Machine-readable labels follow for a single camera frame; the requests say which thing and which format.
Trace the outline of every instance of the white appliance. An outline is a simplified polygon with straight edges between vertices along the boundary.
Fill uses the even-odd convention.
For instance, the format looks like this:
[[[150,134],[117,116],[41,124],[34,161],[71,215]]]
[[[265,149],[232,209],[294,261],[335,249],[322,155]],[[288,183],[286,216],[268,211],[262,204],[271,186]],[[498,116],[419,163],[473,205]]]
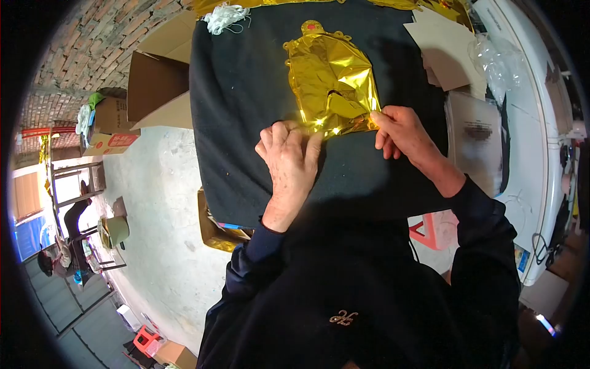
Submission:
[[[571,114],[571,105],[567,96],[552,102],[545,81],[548,66],[555,66],[536,27],[514,3],[478,0],[473,9],[492,42],[502,37],[524,54],[520,86],[507,92],[510,173],[506,190],[496,199],[505,203],[506,217],[518,232],[520,281],[531,286],[545,270],[544,245],[549,245],[563,200],[560,148],[569,140],[558,133],[558,123],[564,124],[560,112]]]

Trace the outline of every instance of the cardboard box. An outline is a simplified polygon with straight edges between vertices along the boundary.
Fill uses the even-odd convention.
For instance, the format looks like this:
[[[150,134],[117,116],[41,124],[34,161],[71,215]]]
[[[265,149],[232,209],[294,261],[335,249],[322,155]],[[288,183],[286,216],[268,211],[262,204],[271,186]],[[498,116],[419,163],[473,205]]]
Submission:
[[[141,135],[140,130],[131,129],[134,124],[127,120],[124,99],[105,97],[96,105],[90,146],[81,147],[82,156],[123,153]]]
[[[244,242],[244,240],[224,232],[208,218],[209,206],[202,187],[196,193],[196,203],[199,210],[199,226],[203,243],[214,249],[232,252],[238,244]]]
[[[127,118],[137,122],[133,129],[192,129],[188,64],[195,22],[194,12],[182,12],[137,46],[127,88]]]
[[[195,354],[185,346],[173,341],[166,341],[166,343],[158,349],[153,358],[162,365],[166,363],[174,364],[179,367],[179,369],[196,368]]]

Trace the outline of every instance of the person's right hand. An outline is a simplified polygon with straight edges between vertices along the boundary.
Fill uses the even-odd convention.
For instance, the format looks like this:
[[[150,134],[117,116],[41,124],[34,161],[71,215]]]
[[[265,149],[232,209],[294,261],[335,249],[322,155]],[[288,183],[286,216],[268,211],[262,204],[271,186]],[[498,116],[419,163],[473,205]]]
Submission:
[[[381,113],[374,111],[371,118],[379,126],[375,148],[383,149],[383,157],[398,159],[403,153],[415,167],[438,160],[442,154],[424,130],[411,107],[385,106]]]
[[[444,197],[461,190],[465,175],[441,154],[411,107],[388,105],[381,113],[371,112],[371,118],[379,126],[375,148],[383,149],[385,159],[399,159],[403,153]]]

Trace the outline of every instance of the dark sleeve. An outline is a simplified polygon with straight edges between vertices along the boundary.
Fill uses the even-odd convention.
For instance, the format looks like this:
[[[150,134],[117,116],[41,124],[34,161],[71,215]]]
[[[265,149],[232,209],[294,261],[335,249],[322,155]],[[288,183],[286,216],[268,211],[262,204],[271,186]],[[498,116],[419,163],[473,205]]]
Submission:
[[[205,318],[201,349],[206,349],[205,341],[217,320],[225,320],[218,325],[219,328],[227,326],[228,319],[235,319],[242,307],[280,274],[283,262],[279,250],[283,238],[284,234],[275,233],[259,224],[252,239],[234,249],[225,270],[221,300],[209,309]]]
[[[451,199],[459,248],[451,271],[457,322],[475,365],[505,360],[517,340],[520,282],[514,260],[514,227],[506,206],[489,198],[469,177]]]

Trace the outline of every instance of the pink stool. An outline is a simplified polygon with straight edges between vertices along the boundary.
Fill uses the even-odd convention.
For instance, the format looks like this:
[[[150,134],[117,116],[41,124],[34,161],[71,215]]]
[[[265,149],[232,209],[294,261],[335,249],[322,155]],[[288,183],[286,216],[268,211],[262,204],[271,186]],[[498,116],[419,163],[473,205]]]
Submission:
[[[446,250],[457,242],[459,221],[451,210],[422,215],[422,221],[409,228],[409,236],[433,250]],[[424,226],[424,233],[418,228]]]

